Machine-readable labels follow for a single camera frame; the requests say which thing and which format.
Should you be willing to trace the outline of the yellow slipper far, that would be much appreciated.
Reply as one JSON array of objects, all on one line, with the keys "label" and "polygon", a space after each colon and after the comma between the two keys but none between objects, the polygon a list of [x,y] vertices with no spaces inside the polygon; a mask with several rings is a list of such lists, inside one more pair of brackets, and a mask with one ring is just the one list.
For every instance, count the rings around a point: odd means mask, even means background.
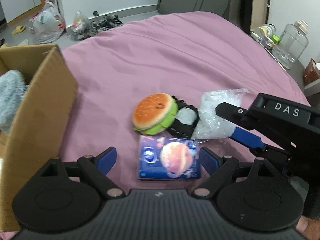
[{"label": "yellow slipper far", "polygon": [[17,35],[24,32],[26,29],[25,25],[18,25],[12,32],[11,35]]}]

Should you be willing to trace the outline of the clear plastic water jug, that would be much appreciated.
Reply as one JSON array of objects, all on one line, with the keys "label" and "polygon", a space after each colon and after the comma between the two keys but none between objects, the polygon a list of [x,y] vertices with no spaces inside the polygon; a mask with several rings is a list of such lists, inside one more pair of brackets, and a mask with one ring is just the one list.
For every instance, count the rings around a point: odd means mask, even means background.
[{"label": "clear plastic water jug", "polygon": [[291,69],[309,44],[308,24],[298,20],[287,24],[279,41],[272,49],[274,58],[286,69]]}]

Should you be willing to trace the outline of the fluffy blue plush item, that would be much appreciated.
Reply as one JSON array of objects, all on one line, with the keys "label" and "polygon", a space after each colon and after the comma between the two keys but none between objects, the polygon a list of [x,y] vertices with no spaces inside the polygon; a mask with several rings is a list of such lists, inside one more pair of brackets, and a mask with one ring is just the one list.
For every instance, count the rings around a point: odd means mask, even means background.
[{"label": "fluffy blue plush item", "polygon": [[14,117],[28,87],[22,73],[17,70],[10,70],[1,76],[1,131],[5,135],[9,134]]}]

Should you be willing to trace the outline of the pink bed sheet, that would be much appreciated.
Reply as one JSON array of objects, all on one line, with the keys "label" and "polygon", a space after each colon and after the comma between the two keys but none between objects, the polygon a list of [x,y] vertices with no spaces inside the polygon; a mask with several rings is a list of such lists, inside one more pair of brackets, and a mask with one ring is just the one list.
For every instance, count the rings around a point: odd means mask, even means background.
[{"label": "pink bed sheet", "polygon": [[300,239],[295,231],[245,232],[201,202],[191,218],[186,182],[140,181],[138,135],[130,126],[135,103],[167,92],[196,103],[203,92],[241,88],[306,103],[299,87],[239,28],[209,12],[158,15],[106,31],[61,51],[78,83],[58,154],[76,160],[108,146],[118,151],[110,177],[143,211],[126,206],[55,239]]}]

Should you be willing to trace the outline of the blue tissue pack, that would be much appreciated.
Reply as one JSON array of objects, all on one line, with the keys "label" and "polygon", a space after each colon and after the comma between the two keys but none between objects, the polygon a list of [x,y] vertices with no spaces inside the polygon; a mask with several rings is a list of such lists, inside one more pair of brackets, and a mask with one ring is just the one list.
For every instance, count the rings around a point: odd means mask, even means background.
[{"label": "blue tissue pack", "polygon": [[160,136],[140,136],[138,178],[196,180],[201,178],[200,147],[196,141]]}]

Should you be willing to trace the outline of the brown cardboard box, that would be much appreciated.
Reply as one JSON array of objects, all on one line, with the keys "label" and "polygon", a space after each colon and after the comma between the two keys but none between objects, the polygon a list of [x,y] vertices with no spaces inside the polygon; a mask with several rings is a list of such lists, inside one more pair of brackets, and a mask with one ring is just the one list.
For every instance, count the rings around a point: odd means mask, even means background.
[{"label": "brown cardboard box", "polygon": [[11,205],[22,186],[58,154],[78,83],[55,44],[1,49],[1,74],[29,85],[7,135],[1,134],[1,232],[18,231]]}]

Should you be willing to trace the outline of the small clear trash bag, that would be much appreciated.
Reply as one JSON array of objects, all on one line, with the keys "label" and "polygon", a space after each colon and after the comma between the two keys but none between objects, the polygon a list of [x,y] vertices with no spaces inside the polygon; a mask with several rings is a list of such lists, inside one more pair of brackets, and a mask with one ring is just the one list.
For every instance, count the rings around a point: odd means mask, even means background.
[{"label": "small clear trash bag", "polygon": [[91,24],[89,19],[80,11],[73,17],[73,23],[69,28],[68,34],[74,41],[81,41],[89,37]]}]

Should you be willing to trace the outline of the black and white soft item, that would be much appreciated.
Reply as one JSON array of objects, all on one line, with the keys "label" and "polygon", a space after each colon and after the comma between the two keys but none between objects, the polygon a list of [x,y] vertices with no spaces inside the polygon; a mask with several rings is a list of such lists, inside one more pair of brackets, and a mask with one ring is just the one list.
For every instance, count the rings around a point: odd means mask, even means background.
[{"label": "black and white soft item", "polygon": [[176,101],[178,111],[167,132],[173,137],[190,139],[200,120],[199,111],[193,105],[186,104],[184,100],[179,100],[175,96],[172,98]]}]

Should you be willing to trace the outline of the plush hamburger toy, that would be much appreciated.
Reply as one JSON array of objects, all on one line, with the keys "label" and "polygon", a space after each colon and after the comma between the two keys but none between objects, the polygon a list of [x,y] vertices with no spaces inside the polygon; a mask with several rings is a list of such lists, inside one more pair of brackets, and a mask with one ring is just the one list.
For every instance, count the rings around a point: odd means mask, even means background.
[{"label": "plush hamburger toy", "polygon": [[132,115],[134,130],[156,135],[169,128],[178,112],[176,100],[166,93],[156,93],[140,101]]}]

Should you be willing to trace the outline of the folded board against wall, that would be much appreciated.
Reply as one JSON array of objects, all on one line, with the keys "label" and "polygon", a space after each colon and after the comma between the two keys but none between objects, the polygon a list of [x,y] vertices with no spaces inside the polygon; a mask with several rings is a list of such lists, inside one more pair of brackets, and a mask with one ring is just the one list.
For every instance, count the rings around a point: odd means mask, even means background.
[{"label": "folded board against wall", "polygon": [[270,0],[241,0],[240,25],[249,34],[255,28],[267,23]]}]

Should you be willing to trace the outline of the grey sneaker right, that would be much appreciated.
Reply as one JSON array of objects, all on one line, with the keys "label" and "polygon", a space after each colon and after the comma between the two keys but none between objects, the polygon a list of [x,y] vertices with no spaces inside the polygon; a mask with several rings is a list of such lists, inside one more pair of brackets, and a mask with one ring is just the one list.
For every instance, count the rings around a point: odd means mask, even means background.
[{"label": "grey sneaker right", "polygon": [[123,23],[119,19],[118,15],[105,15],[103,16],[103,20],[101,21],[101,25],[103,27],[107,27],[108,29],[121,27]]}]

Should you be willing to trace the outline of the large white plastic bag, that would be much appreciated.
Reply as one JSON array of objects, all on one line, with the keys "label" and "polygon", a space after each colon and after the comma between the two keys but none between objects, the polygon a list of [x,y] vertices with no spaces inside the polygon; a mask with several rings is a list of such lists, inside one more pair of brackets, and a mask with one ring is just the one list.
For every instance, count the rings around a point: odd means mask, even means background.
[{"label": "large white plastic bag", "polygon": [[65,30],[65,21],[54,3],[45,2],[33,21],[32,29],[37,44],[53,43],[60,38]]}]

